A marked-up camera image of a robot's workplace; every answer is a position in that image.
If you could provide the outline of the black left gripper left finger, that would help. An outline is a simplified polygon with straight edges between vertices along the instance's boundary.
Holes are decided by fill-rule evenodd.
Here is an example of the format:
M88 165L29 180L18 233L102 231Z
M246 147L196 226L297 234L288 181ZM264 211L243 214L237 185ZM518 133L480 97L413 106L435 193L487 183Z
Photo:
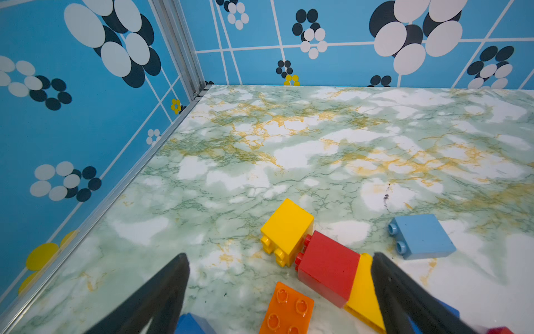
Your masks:
M87 333L174 333L190 275L180 253Z

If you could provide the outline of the red small lego brick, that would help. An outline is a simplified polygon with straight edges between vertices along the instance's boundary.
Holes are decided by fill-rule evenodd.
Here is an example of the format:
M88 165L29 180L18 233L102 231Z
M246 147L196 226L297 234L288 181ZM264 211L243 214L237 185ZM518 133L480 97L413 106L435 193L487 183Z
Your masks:
M514 334L508 327L501 326L496 328L490 328L486 331L486 334Z

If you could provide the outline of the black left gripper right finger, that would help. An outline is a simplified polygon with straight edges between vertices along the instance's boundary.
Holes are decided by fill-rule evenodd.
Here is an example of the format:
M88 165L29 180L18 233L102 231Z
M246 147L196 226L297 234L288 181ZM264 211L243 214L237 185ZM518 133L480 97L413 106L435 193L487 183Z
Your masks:
M411 279L383 253L371 265L375 294L387 333L473 333L466 323Z

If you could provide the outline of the orange lego plate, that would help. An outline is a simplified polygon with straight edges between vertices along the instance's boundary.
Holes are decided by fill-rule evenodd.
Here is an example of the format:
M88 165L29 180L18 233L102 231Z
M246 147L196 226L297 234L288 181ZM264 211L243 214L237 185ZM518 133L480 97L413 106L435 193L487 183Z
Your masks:
M306 334L313 310L313 299L277 282L259 333Z

